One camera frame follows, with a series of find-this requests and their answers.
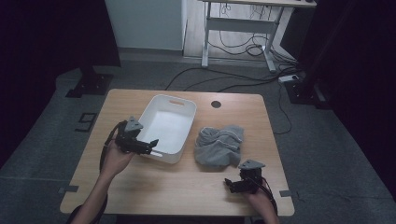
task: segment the hand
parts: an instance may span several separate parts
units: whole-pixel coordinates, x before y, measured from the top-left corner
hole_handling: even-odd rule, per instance
[[[123,171],[134,156],[133,152],[124,153],[120,150],[114,140],[108,144],[107,154],[103,163],[101,175],[114,177]]]
[[[262,189],[258,189],[256,193],[243,192],[242,195],[247,199],[251,206],[262,216],[266,224],[279,223],[275,209],[270,199]]]

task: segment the black curtain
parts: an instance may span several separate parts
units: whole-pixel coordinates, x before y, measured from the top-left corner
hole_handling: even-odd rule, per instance
[[[394,13],[390,0],[321,0],[299,61],[396,198]]]
[[[60,74],[120,66],[105,1],[0,2],[2,165],[29,132]]]

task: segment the hole in table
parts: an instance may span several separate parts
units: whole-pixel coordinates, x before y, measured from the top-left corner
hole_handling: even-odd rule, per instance
[[[211,104],[214,108],[220,108],[221,107],[221,103],[219,101],[213,101]]]

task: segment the crumpled gray towel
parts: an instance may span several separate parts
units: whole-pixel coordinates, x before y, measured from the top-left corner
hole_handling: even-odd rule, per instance
[[[195,159],[202,165],[219,167],[241,161],[239,145],[244,140],[244,129],[229,125],[224,129],[204,127],[195,142]]]

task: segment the wooden table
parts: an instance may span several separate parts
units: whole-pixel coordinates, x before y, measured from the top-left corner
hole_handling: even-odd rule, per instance
[[[201,0],[201,1],[208,3],[206,20],[205,20],[205,41],[202,48],[202,67],[208,67],[209,31],[215,30],[215,31],[268,34],[269,38],[268,41],[266,41],[266,45],[262,46],[262,53],[265,57],[265,61],[271,73],[276,72],[276,67],[274,65],[274,59],[270,54],[270,49],[274,42],[277,27],[279,26],[280,18],[282,17],[284,7],[315,7],[317,5],[315,1],[308,3],[305,0],[301,0],[301,1],[298,0]],[[277,13],[276,19],[274,21],[254,21],[254,20],[241,20],[241,19],[230,19],[230,18],[215,18],[215,17],[211,17],[210,14],[212,3],[229,3],[229,4],[279,7],[279,12]]]
[[[139,90],[111,90],[108,93],[70,182],[71,186],[78,186],[78,191],[66,192],[61,204],[62,212],[71,213],[88,197],[99,174],[103,143],[113,127],[132,115],[139,119],[151,98],[157,94],[172,95],[197,104],[183,155],[176,164],[135,156],[111,184],[106,213],[256,216],[245,199],[240,194],[231,194],[223,183],[224,178],[240,180],[238,168],[205,168],[195,161],[193,155],[194,142],[201,128],[221,129],[225,125],[236,124],[245,129],[241,162],[253,159],[265,163],[262,173],[272,188],[279,215],[293,215],[291,197],[281,197],[279,193],[289,187],[260,95]],[[219,101],[221,107],[212,107],[213,101]]]

